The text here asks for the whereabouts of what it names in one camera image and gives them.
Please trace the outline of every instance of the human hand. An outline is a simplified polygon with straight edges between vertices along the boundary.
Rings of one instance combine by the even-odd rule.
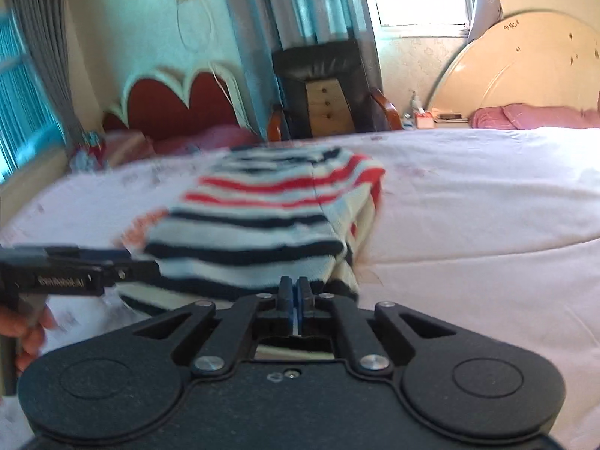
[[[17,357],[17,369],[22,372],[40,354],[40,348],[46,340],[44,328],[54,328],[56,321],[50,309],[44,308],[35,326],[29,327],[23,315],[0,306],[0,335],[19,338],[22,353]]]

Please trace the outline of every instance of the bed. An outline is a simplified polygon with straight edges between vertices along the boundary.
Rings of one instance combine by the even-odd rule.
[[[584,106],[591,100],[590,92]],[[568,450],[595,450],[600,130],[427,130],[323,141],[386,169],[376,224],[355,267],[359,305],[392,300],[552,360],[567,397],[551,434]],[[225,153],[65,177],[23,208],[0,242],[112,246],[133,218],[174,202]],[[48,350],[141,316],[113,292],[50,305],[61,328],[49,333]],[[19,411],[14,400],[0,406],[5,419],[20,421],[2,427],[0,419],[2,448],[11,448],[2,438],[16,445],[28,436]]]

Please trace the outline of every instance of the cream textured wall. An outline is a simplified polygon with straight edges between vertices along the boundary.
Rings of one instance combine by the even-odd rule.
[[[85,66],[101,108],[113,104],[128,80],[157,67],[180,74],[201,60],[225,64],[233,71],[245,102],[248,93],[241,59],[225,0],[206,0],[205,6],[189,1],[179,6],[181,32],[177,26],[175,0],[69,0]],[[249,119],[252,113],[248,110]]]
[[[563,12],[600,30],[600,0],[501,0],[505,15],[530,10]],[[406,110],[411,90],[426,103],[439,78],[465,44],[460,38],[404,38],[377,43],[385,95]]]
[[[83,128],[87,131],[99,130],[102,124],[102,112],[98,106],[92,83],[89,80],[68,1],[65,1],[65,31],[69,52],[69,79],[73,108]]]

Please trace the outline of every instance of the red headboard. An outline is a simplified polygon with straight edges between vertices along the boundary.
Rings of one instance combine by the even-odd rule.
[[[215,125],[248,126],[248,121],[233,75],[220,66],[218,74],[195,70],[183,82],[161,70],[139,76],[125,89],[121,106],[104,114],[102,124],[107,132],[139,130],[165,140],[197,135]]]

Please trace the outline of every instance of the pink pillow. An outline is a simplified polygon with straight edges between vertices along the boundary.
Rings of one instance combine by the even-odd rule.
[[[519,130],[533,130],[543,126],[578,129],[593,126],[580,111],[568,106],[508,105],[503,106],[502,110]]]
[[[472,128],[489,128],[493,130],[515,129],[499,106],[478,109],[471,115],[469,123]]]
[[[159,155],[187,155],[196,150],[214,150],[260,143],[260,138],[239,125],[217,125],[193,136],[161,140],[154,144]]]
[[[583,112],[583,119],[592,128],[600,128],[600,113],[596,109],[587,109]]]
[[[109,168],[119,167],[155,155],[152,141],[136,130],[109,132],[104,137],[106,148],[102,162]]]

